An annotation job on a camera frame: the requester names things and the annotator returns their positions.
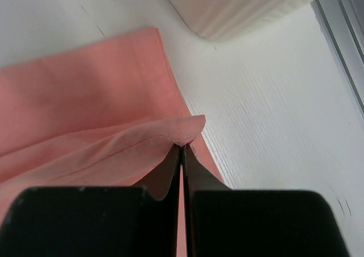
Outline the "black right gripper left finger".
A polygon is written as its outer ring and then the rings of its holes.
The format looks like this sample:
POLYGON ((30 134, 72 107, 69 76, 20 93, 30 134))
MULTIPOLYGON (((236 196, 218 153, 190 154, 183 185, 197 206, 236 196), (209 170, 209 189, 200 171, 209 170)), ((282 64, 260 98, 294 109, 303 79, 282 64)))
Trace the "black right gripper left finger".
POLYGON ((132 186, 22 191, 1 224, 2 256, 175 256, 180 148, 132 186))

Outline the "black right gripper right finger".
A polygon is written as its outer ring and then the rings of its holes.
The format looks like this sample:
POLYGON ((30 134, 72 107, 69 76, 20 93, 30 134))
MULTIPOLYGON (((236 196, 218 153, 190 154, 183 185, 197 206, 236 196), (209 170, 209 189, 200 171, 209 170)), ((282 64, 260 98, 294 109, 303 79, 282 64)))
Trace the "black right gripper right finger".
POLYGON ((310 190, 234 190, 181 150, 188 256, 348 256, 329 204, 310 190))

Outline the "salmon pink t shirt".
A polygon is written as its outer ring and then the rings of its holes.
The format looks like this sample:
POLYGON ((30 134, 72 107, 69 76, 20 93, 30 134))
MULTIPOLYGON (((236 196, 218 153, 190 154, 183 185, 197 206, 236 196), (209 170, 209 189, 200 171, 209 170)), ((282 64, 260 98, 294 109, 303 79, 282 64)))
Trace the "salmon pink t shirt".
POLYGON ((190 144, 221 177, 155 27, 1 69, 1 218, 33 186, 128 186, 190 144))

